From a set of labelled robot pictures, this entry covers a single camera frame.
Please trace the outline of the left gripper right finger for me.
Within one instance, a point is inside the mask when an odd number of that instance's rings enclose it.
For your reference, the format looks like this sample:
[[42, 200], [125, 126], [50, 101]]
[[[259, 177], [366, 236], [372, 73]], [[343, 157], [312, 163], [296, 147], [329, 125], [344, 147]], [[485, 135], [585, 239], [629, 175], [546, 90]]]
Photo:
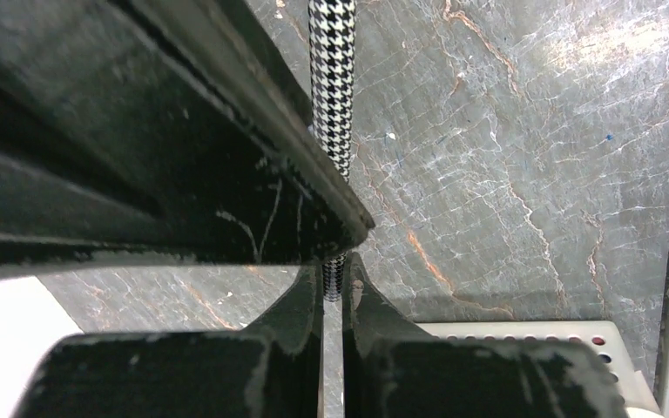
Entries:
[[342, 287], [347, 417], [623, 417], [602, 361], [581, 343], [449, 340], [402, 315], [350, 253]]

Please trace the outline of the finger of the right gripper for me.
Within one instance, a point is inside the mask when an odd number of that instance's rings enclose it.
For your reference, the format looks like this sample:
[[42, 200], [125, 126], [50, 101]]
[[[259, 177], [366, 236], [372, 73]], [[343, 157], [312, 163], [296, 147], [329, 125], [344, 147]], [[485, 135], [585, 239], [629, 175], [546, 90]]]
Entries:
[[0, 1], [0, 280], [359, 246], [311, 124], [244, 1]]

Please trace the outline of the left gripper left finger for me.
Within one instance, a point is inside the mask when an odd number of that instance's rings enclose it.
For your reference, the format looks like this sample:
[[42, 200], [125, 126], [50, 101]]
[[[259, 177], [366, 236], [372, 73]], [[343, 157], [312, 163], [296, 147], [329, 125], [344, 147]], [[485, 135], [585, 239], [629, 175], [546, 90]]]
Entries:
[[38, 364], [17, 417], [319, 417], [321, 269], [239, 331], [75, 334]]

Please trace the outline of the houndstooth patterned pen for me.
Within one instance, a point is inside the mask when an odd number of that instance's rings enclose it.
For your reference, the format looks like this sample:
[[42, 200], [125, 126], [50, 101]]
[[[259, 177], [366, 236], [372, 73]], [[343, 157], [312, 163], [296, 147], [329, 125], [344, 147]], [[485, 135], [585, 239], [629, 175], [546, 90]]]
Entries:
[[355, 2], [308, 2], [312, 132], [349, 179], [355, 72]]

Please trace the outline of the houndstooth pen cap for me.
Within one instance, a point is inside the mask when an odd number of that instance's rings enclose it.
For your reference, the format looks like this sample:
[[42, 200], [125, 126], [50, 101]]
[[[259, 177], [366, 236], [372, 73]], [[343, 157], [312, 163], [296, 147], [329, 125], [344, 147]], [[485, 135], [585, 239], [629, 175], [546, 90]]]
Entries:
[[341, 299], [347, 255], [341, 253], [322, 265], [323, 296], [326, 301], [336, 302]]

